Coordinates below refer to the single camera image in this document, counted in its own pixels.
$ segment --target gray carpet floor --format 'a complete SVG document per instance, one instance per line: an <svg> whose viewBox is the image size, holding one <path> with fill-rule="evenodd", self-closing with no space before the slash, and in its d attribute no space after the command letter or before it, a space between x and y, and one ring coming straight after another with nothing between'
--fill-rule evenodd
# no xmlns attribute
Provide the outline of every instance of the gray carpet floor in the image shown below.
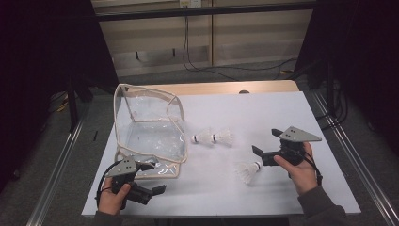
<svg viewBox="0 0 399 226"><path fill-rule="evenodd" d="M279 62L266 62L239 65L252 69L266 68ZM126 76L120 78L121 83L133 85L172 84L193 82L226 82L283 79L280 70L293 69L295 62L289 62L281 68L267 71L243 71L238 69L216 69L217 73L207 71ZM309 90L306 76L296 80L300 90L304 91L315 116L322 112L311 93L324 92L322 86L318 90ZM111 95L93 88L94 99L91 103L79 103L79 109L88 107L88 116L83 121L82 130L74 144L68 164L60 176L56 193L47 209L42 225L89 225L90 218L82 217L81 211L86 202L88 192L94 179L98 165L104 152L105 144L113 124L113 98ZM327 122L320 120L321 127ZM368 121L354 103L349 100L349 114L342 127L358 150L362 160L376 181L383 188L395 209L399 208L399 159L388 147L383 137L369 129ZM24 156L20 168L21 178L10 181L0 194L0 225L26 225L37 201L53 171L61 150L68 138L70 128L68 108L54 112L47 121L46 127L34 150ZM374 200L360 180L358 173L349 162L346 153L331 129L324 130L331 150L345 175L361 209L361 214L348 216L353 225L386 225ZM197 220L190 222L174 221L173 225L268 225L267 219L245 220ZM290 225L302 225L303 217L290 216ZM153 219L129 218L124 225L155 225Z"/></svg>

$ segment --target wall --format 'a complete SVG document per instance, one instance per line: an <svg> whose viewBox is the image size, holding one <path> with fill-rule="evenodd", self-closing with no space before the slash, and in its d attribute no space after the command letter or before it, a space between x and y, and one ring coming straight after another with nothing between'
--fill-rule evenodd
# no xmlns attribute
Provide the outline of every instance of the wall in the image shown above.
<svg viewBox="0 0 399 226"><path fill-rule="evenodd" d="M110 3L110 1L101 2L101 6L104 6L104 2ZM243 6L281 2L284 1L203 0L202 6ZM159 1L131 5L117 4L117 6L106 7L99 7L99 1L92 0L92 3L97 13L179 7L179 1ZM312 10L299 10L189 17L190 54L197 54L192 58L199 66L297 57L306 34L311 12ZM101 28L108 49L114 57L118 76L184 68L181 56L184 48L184 18L101 22ZM176 58L170 57L172 49L176 51ZM138 52L140 60L143 60L137 61L135 52ZM162 60L155 60L151 63L151 58L153 59L153 56L157 53L162 55L158 57Z"/></svg>

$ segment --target sleeve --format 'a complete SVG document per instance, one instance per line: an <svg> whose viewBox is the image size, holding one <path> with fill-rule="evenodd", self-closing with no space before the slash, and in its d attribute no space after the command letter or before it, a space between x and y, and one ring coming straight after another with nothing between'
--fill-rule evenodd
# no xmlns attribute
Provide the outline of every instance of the sleeve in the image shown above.
<svg viewBox="0 0 399 226"><path fill-rule="evenodd" d="M100 211L96 212L91 226L120 226L123 219L119 216L109 215Z"/></svg>
<svg viewBox="0 0 399 226"><path fill-rule="evenodd" d="M321 186L299 196L298 200L306 217L306 226L350 225L345 210L334 204Z"/></svg>

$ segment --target table surface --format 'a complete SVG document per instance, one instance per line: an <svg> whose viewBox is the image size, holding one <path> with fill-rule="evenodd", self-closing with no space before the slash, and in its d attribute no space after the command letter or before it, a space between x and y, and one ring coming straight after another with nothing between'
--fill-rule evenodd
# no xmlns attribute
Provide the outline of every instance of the table surface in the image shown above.
<svg viewBox="0 0 399 226"><path fill-rule="evenodd" d="M147 87L179 96L184 106L184 132L188 134L187 137L204 125L212 125L216 130L229 126L234 135L234 143L232 146L219 144L213 147L190 143L188 159L182 164L177 179L137 181L146 188L167 185L167 191L153 197L148 205L128 202L126 209L121 211L122 215L144 218L216 218L301 214L295 186L284 169L263 167L249 185L245 185L233 172L237 162L261 160L251 152L251 144L266 152L276 151L279 148L279 139L271 135L271 128L285 130L290 125L323 139L321 142L314 142L312 147L314 159L326 178L325 190L347 213L360 212L309 104L303 93L298 91L295 82L201 83ZM230 95L240 90L247 90L252 94ZM212 114L207 112L209 109L212 109ZM82 215L94 215L97 207L92 198L101 175L113 162L116 147L115 131L112 129Z"/></svg>

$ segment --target human hand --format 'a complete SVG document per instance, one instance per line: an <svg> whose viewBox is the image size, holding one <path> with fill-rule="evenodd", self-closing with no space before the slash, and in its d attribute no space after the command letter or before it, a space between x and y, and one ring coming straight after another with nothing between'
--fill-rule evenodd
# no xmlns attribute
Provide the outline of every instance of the human hand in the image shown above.
<svg viewBox="0 0 399 226"><path fill-rule="evenodd" d="M112 193L111 187L112 178L105 178L100 197L99 211L110 215L118 215L122 207L123 199L129 193L131 186L129 184L124 184L118 194Z"/></svg>
<svg viewBox="0 0 399 226"><path fill-rule="evenodd" d="M303 147L308 155L313 156L310 143L304 142ZM299 196L317 187L314 168L308 162L302 161L299 165L293 166L279 155L275 155L274 160L290 173L291 179L296 186L296 192Z"/></svg>

